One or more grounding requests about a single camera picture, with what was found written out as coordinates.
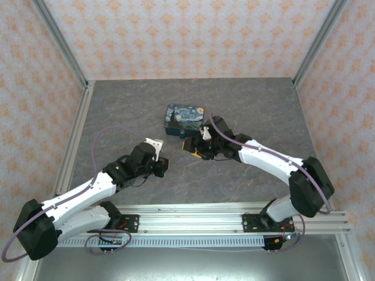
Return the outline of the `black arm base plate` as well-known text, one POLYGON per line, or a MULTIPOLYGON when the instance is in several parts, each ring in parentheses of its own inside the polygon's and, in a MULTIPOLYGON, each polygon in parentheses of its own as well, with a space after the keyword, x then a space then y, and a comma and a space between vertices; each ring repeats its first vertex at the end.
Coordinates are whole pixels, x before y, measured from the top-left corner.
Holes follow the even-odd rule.
POLYGON ((108 228, 127 231, 129 233, 137 233, 139 219, 140 216, 137 214, 121 214, 120 216, 111 219, 108 228))
POLYGON ((275 222, 270 217, 261 214, 245 213, 242 215, 242 226, 244 232, 294 232, 294 221, 291 217, 275 222))

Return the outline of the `aluminium side frame rail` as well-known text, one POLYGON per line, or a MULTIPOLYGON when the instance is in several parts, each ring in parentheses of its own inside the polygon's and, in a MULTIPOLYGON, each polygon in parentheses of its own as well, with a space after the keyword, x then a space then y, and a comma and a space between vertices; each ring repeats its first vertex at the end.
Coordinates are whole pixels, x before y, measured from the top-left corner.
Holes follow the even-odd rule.
POLYGON ((64 154, 64 158, 60 165, 59 173, 56 177, 54 184, 54 196, 60 196, 69 191, 71 180, 73 177, 77 151, 81 135, 83 132, 84 124, 86 121, 88 109, 93 96, 94 86, 96 81, 91 80, 83 88, 79 105, 77 107, 75 119, 70 132, 69 142, 64 154))

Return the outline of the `starry night print tin box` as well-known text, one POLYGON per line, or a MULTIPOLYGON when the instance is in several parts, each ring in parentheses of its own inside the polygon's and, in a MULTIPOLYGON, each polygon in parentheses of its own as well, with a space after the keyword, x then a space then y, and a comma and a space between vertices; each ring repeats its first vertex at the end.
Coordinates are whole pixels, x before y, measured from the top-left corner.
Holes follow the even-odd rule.
POLYGON ((179 137, 180 130, 184 129, 186 138, 199 135, 203 117, 202 107, 170 104, 164 119, 165 133, 179 137))

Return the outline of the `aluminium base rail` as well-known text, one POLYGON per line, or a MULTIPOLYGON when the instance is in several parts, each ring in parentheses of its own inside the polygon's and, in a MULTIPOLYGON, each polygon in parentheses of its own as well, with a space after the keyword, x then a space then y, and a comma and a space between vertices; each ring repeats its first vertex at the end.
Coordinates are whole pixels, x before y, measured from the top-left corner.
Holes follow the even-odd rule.
MULTIPOLYGON (((138 235, 243 235, 242 215, 258 214, 265 202, 118 205, 123 214, 138 214, 138 235)), ((305 233, 347 234, 353 227, 345 211, 317 214, 313 218, 293 217, 305 233)))

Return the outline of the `grey metal panel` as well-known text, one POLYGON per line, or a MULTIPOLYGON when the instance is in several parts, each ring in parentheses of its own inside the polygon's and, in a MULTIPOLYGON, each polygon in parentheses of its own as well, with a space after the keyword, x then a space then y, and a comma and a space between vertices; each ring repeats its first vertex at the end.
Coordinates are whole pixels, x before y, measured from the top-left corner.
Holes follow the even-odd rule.
POLYGON ((220 251, 128 248, 105 256, 59 248, 42 259, 33 281, 348 281, 335 249, 220 251))

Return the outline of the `aluminium frame post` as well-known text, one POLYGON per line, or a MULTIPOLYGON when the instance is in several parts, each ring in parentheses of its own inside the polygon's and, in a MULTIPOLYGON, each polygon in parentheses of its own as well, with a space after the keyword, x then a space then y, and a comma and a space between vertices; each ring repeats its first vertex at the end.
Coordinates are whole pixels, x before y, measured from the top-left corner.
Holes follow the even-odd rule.
POLYGON ((64 35, 56 20, 54 19, 50 9, 48 8, 45 0, 31 0, 34 7, 38 11, 40 17, 46 24, 46 27, 52 36, 53 40, 55 41, 56 45, 58 46, 59 50, 61 51, 65 61, 69 65, 73 75, 75 76, 76 80, 79 84, 84 88, 93 88, 94 82, 90 81, 84 75, 78 61, 76 60, 70 46, 68 45, 67 41, 64 38, 64 35))
POLYGON ((355 251, 352 235, 336 234, 335 237, 348 281, 366 281, 355 251))
POLYGON ((294 88, 297 90, 303 83, 303 80, 308 73, 314 59, 318 55, 321 47, 327 39, 330 31, 334 27, 336 21, 342 13, 343 8, 346 6, 348 0, 335 0, 330 8, 325 20, 321 24, 310 48, 308 49, 302 63, 300 64, 294 78, 292 79, 294 88))
POLYGON ((21 260, 21 265, 16 276, 16 281, 34 281, 39 261, 26 257, 21 260))

